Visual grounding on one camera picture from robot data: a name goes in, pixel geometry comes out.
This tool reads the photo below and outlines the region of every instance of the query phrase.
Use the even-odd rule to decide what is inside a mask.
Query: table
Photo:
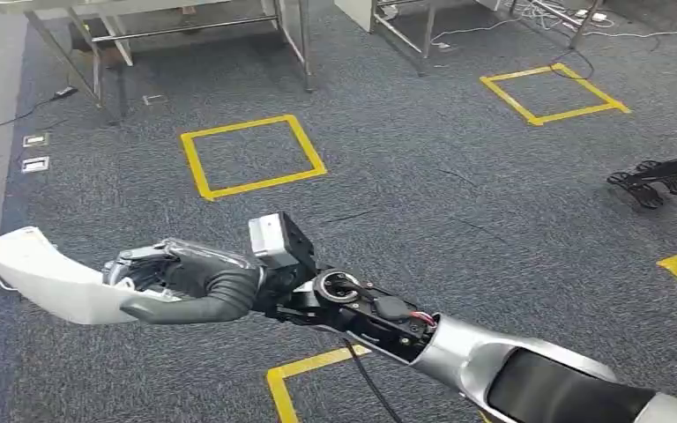
[[[287,7],[290,0],[261,0],[264,15],[258,17],[243,17],[228,22],[216,22],[195,26],[178,26],[142,33],[129,33],[121,16],[124,14],[141,13],[174,9],[200,4],[212,4],[241,0],[0,0],[0,12],[22,13],[30,25],[37,31],[46,45],[51,49],[59,61],[66,66],[68,72],[78,82],[78,89],[90,97],[98,108],[104,108],[104,89],[102,73],[105,66],[102,63],[102,52],[97,43],[113,41],[121,52],[123,60],[129,66],[133,65],[130,53],[129,40],[167,33],[217,28],[223,26],[244,25],[254,22],[270,21],[280,32],[299,60],[305,78],[305,89],[312,90],[312,70],[309,60],[309,20],[308,0],[293,0],[293,6]],[[85,28],[79,15],[99,15],[108,30],[107,36],[93,37]],[[76,25],[82,38],[92,49],[93,71],[92,82],[79,70],[56,41],[53,34],[46,28],[44,19],[59,16],[68,16]]]
[[[497,11],[500,5],[500,0],[476,0],[479,4],[487,7],[491,11]],[[533,4],[536,4],[540,8],[543,8],[550,13],[553,13],[556,17],[562,21],[569,22],[574,26],[575,35],[571,38],[569,42],[570,48],[576,48],[579,40],[583,36],[585,28],[590,23],[589,19],[585,19],[582,23],[573,19],[572,17],[555,10],[553,7],[548,4],[543,3],[540,0],[526,0]],[[593,4],[590,8],[588,16],[592,16],[593,13],[603,4],[603,0],[592,0]],[[409,40],[400,30],[398,30],[388,19],[384,19],[377,13],[378,7],[391,6],[398,4],[409,4],[409,3],[426,3],[427,4],[427,25],[424,32],[424,40],[419,46],[413,41]],[[351,18],[357,25],[361,26],[362,29],[368,33],[373,33],[376,29],[377,24],[384,26],[388,31],[393,35],[398,37],[407,47],[420,55],[422,59],[420,63],[419,73],[420,75],[424,74],[426,59],[429,58],[429,51],[432,46],[432,31],[435,27],[435,15],[437,10],[438,0],[333,0],[339,9],[341,9],[349,18]],[[510,14],[513,14],[515,11],[515,5],[517,0],[512,0],[510,6]]]

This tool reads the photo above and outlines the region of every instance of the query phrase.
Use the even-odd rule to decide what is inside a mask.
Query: white plastic piece
[[[179,300],[163,293],[134,291],[129,284],[104,285],[102,273],[62,255],[34,226],[0,236],[0,276],[50,314],[79,324],[136,320],[120,309],[134,297]]]

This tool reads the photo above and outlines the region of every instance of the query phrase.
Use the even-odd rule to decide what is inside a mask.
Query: robotic hand
[[[161,286],[192,297],[180,301],[135,297],[121,305],[123,312],[156,324],[237,320],[253,308],[265,276],[262,266],[244,256],[175,238],[122,251],[105,269],[108,285],[127,278],[139,291]]]
[[[677,421],[676,398],[620,384],[579,353],[429,314],[349,271],[316,266],[312,244],[285,213],[249,227],[253,259],[167,239],[121,252],[104,274],[23,228],[0,237],[0,275],[76,323],[225,322],[252,309],[328,330],[459,392],[493,423]]]

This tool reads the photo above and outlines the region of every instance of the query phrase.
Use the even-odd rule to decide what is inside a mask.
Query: red wire
[[[432,317],[430,317],[429,315],[427,315],[426,313],[421,313],[419,311],[412,311],[410,313],[410,315],[412,317],[416,317],[417,319],[423,320],[424,323],[428,324],[429,326],[435,327],[437,325],[435,320]]]

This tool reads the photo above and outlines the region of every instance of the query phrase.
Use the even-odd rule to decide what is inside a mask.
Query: metal frame
[[[549,13],[552,13],[555,15],[557,18],[561,19],[562,21],[567,21],[570,24],[572,24],[577,30],[575,31],[575,35],[572,36],[572,38],[569,40],[569,48],[577,48],[577,44],[582,40],[583,34],[585,33],[585,28],[590,24],[591,19],[589,17],[593,16],[596,12],[596,10],[603,4],[604,0],[593,0],[593,4],[588,11],[587,17],[583,19],[583,22],[581,23],[580,21],[572,18],[569,15],[566,15],[560,11],[557,11],[555,8],[551,7],[548,4],[543,3],[541,0],[528,0],[532,4],[535,4],[539,6],[541,9],[544,9],[545,11],[548,11]],[[515,11],[515,5],[517,4],[517,0],[512,0],[512,4],[510,5],[510,14],[514,14]]]
[[[533,4],[536,4],[537,6],[543,8],[544,10],[550,13],[553,13],[559,19],[562,19],[572,24],[576,28],[576,30],[575,35],[573,35],[569,41],[569,48],[577,47],[578,42],[580,42],[580,40],[584,36],[585,28],[590,23],[589,19],[584,19],[583,22],[581,23],[576,19],[572,18],[571,16],[568,16],[560,11],[557,11],[550,5],[543,3],[541,0],[528,0],[528,1],[530,1]],[[603,4],[603,1],[604,0],[593,0],[593,4],[590,8],[588,16],[592,16],[595,13],[595,11]],[[393,24],[391,24],[386,19],[383,19],[383,17],[377,14],[378,6],[382,7],[418,2],[427,2],[428,8],[427,27],[424,32],[424,41],[421,46],[414,44],[411,40],[409,40],[408,37],[406,37],[401,31],[399,31],[395,26],[393,26]],[[510,14],[514,14],[516,4],[517,0],[512,0],[512,5],[510,6]],[[436,13],[437,13],[437,0],[385,0],[385,1],[372,0],[372,19],[370,21],[370,32],[373,33],[375,31],[376,24],[380,24],[386,29],[388,29],[388,31],[390,31],[393,35],[398,37],[398,39],[401,40],[407,47],[415,51],[420,56],[421,59],[419,74],[420,76],[423,76],[427,68],[426,59],[429,58],[429,52],[432,48],[432,31],[434,30],[435,27]]]
[[[74,9],[72,7],[65,8],[65,11],[68,14],[69,18],[74,23],[74,25],[76,25],[79,33],[81,33],[86,43],[89,44],[90,48],[92,49],[93,55],[92,83],[90,83],[87,80],[87,78],[82,74],[78,66],[71,60],[69,54],[67,54],[61,48],[60,44],[58,44],[58,41],[56,41],[56,38],[54,38],[53,34],[46,28],[43,20],[37,16],[37,13],[35,11],[24,11],[24,14],[27,20],[30,22],[30,25],[32,25],[33,28],[37,31],[42,40],[46,43],[46,45],[50,48],[50,50],[58,58],[58,60],[61,61],[66,66],[66,69],[71,74],[73,79],[77,81],[78,89],[81,90],[84,94],[86,94],[90,99],[92,99],[92,101],[94,101],[94,104],[98,108],[104,108],[105,103],[103,99],[104,92],[102,86],[102,74],[105,69],[105,66],[103,66],[102,63],[102,52],[97,45],[98,42],[114,41],[116,46],[121,50],[125,62],[128,65],[132,65],[133,62],[130,57],[128,40],[142,37],[150,37],[155,35],[162,35],[167,33],[180,33],[190,30],[219,28],[223,26],[244,25],[254,22],[266,22],[266,21],[276,23],[277,30],[285,38],[285,40],[290,46],[290,49],[292,49],[294,55],[297,57],[297,60],[299,60],[300,62],[302,71],[304,72],[305,90],[312,91],[313,73],[310,67],[309,60],[308,1],[299,0],[298,3],[302,48],[297,47],[292,36],[287,31],[286,27],[283,25],[284,19],[283,19],[283,10],[281,7],[283,2],[284,0],[273,0],[274,14],[266,15],[263,17],[237,19],[230,22],[220,22],[215,24],[179,26],[175,28],[161,29],[157,31],[148,31],[143,33],[127,33],[125,31],[125,28],[123,27],[123,24],[120,22],[120,19],[116,19],[115,17],[113,17],[113,21],[111,22],[113,25],[108,27],[108,33],[110,33],[110,35],[103,37],[92,37],[92,35],[89,34],[89,31],[87,31],[86,28],[84,27],[82,19],[78,16],[78,14],[74,11]],[[107,16],[105,16],[103,17],[103,22],[107,26],[110,20]]]
[[[417,3],[417,2],[427,2],[427,27],[424,32],[424,44],[419,47],[409,40],[402,32],[400,32],[393,24],[383,19],[380,15],[377,14],[378,6],[393,6],[398,4],[407,4],[407,3]],[[372,19],[370,23],[370,32],[373,33],[376,28],[376,24],[381,24],[393,35],[397,36],[406,46],[411,48],[413,51],[417,52],[420,55],[421,61],[419,63],[420,68],[418,69],[419,76],[423,76],[426,73],[426,59],[429,58],[429,50],[432,46],[432,31],[435,28],[435,16],[437,14],[437,1],[436,0],[385,0],[378,1],[372,0]]]

